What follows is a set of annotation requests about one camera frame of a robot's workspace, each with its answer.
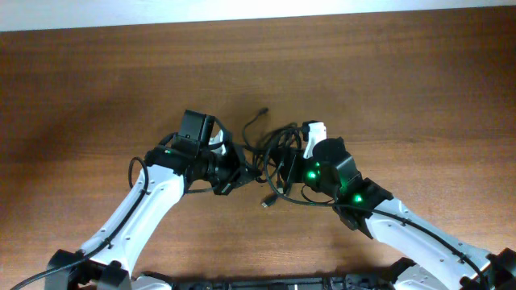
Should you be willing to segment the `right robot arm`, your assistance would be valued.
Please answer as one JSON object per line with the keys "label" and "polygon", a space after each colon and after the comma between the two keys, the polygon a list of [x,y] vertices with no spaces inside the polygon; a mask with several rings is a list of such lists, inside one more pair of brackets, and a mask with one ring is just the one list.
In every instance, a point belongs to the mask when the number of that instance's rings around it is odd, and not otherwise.
{"label": "right robot arm", "polygon": [[280,177],[303,183],[328,202],[351,230],[400,251],[383,279],[391,289],[513,289],[515,252],[495,255],[420,218],[391,192],[362,177],[342,139],[276,149]]}

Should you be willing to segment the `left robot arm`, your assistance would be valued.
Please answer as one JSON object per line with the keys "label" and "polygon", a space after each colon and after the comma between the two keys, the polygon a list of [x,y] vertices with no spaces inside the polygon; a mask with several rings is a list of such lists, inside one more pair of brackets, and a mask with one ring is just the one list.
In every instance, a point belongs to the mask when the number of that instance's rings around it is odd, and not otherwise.
{"label": "left robot arm", "polygon": [[164,137],[138,159],[142,169],[131,191],[101,229],[76,253],[57,251],[48,264],[46,289],[76,289],[95,282],[98,289],[130,289],[141,251],[165,214],[196,180],[227,195],[260,174],[243,148],[214,116],[187,110],[180,130]]}

